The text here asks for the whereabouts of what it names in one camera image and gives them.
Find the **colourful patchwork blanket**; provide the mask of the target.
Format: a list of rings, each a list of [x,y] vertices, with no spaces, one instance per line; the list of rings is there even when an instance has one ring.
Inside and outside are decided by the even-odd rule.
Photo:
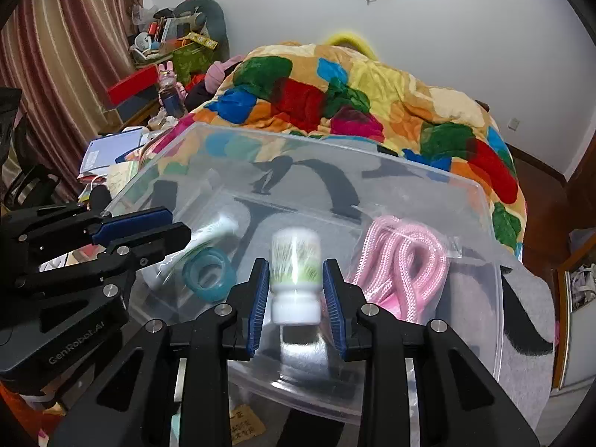
[[[429,86],[406,71],[336,45],[258,47],[159,140],[195,122],[312,138],[374,141],[422,165],[477,182],[496,239],[522,255],[526,202],[509,148],[490,113],[467,94]]]

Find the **pink bunny toy bottle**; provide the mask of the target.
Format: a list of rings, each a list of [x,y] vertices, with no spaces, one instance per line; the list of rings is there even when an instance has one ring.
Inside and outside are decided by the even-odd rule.
[[[158,65],[159,72],[159,102],[166,110],[166,114],[181,118],[186,113],[185,100],[187,91],[178,81],[172,61]]]

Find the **green patterned box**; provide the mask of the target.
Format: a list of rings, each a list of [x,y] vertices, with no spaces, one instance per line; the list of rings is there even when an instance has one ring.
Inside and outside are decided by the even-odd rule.
[[[216,50],[196,42],[178,47],[167,55],[167,61],[173,63],[178,81],[183,85],[188,85],[194,75],[205,74],[217,58]]]

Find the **yellow pillow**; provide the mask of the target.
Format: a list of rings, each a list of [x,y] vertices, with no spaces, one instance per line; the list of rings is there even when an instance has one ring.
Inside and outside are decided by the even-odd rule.
[[[335,47],[346,47],[351,48],[354,51],[358,51],[371,60],[377,61],[377,54],[374,53],[373,48],[370,44],[357,34],[349,31],[341,31],[336,34],[332,34],[325,41],[327,45],[334,45]]]

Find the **blue white booklet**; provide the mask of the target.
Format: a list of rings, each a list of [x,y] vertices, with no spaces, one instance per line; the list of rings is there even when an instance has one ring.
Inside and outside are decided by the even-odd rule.
[[[78,179],[82,181],[95,175],[105,175],[118,158],[139,147],[142,134],[142,127],[136,127],[93,139],[81,162]]]

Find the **white toothpaste tube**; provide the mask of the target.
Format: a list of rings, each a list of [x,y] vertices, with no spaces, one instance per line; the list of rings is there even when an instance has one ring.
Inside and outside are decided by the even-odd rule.
[[[220,215],[214,222],[192,232],[189,243],[182,250],[167,255],[158,265],[156,268],[156,278],[165,280],[182,259],[185,259],[192,252],[213,244],[225,235],[237,232],[237,228],[237,221]]]

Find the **clear plastic storage box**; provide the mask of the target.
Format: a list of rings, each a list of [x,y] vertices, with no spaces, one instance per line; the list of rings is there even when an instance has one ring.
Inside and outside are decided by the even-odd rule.
[[[320,255],[300,262],[321,279],[325,259],[345,278],[358,263],[373,220],[391,215],[431,228],[445,239],[450,269],[440,297],[422,320],[445,320],[499,380],[503,349],[500,272],[481,246],[493,245],[490,211],[477,183],[441,169],[407,162],[363,139],[303,138],[240,127],[194,124],[114,197],[112,216],[165,206],[193,232],[228,219],[237,229],[215,239],[239,283],[255,259],[272,265],[272,236],[304,227],[320,240]],[[139,272],[129,312],[139,322],[194,320],[210,305],[189,289],[181,260],[166,279],[159,265]],[[269,297],[256,356],[229,361],[230,383],[286,407],[356,424],[365,366],[340,358],[324,317],[320,326],[280,327]]]

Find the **pink knitted hat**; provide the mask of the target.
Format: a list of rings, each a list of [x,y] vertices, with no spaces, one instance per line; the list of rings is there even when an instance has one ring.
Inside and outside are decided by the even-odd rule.
[[[244,60],[239,54],[226,61],[215,61],[207,70],[204,77],[205,90],[209,94],[215,94],[225,78]]]

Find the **striped brown curtain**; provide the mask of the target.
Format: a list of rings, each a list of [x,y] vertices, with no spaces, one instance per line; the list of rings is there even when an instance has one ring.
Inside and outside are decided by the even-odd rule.
[[[76,199],[79,167],[105,126],[107,91],[132,74],[131,13],[142,0],[20,0],[1,30],[1,84],[20,89],[34,156]]]

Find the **red box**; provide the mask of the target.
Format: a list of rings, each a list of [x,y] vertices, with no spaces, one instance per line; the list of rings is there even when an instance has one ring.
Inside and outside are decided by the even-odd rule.
[[[158,82],[159,72],[155,64],[146,66],[117,82],[107,90],[112,105],[117,106],[130,97],[148,89]]]

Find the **blue tape roll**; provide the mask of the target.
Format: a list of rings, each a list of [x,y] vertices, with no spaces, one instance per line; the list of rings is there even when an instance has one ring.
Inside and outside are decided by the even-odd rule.
[[[224,301],[237,284],[237,272],[220,249],[206,247],[194,251],[184,260],[184,284],[205,303]]]

